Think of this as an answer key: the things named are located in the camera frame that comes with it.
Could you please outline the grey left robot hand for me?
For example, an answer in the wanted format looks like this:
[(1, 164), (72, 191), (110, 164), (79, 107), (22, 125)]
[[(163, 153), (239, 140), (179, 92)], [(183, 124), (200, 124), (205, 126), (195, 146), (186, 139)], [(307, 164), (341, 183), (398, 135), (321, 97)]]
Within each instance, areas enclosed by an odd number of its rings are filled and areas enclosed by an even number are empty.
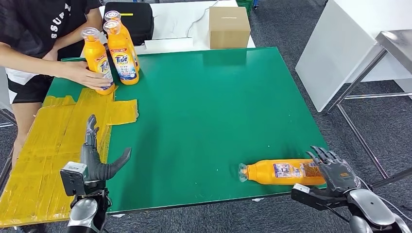
[(97, 151), (97, 132), (96, 117), (92, 114), (86, 122), (85, 143), (83, 143), (80, 154), (80, 162), (88, 168), (89, 181), (107, 181), (112, 179), (116, 173), (129, 161), (131, 158), (131, 148), (125, 148), (122, 156), (111, 164), (104, 164), (100, 160), (100, 155)]

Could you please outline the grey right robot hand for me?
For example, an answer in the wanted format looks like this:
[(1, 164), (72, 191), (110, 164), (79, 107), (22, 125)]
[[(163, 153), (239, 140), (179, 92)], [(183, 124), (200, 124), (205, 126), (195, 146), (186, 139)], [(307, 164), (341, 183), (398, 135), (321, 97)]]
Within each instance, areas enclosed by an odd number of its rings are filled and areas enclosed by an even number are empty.
[(311, 146), (307, 154), (318, 166), (326, 184), (327, 191), (333, 197), (340, 197), (353, 189), (359, 189), (361, 182), (354, 170), (335, 152), (324, 148)]

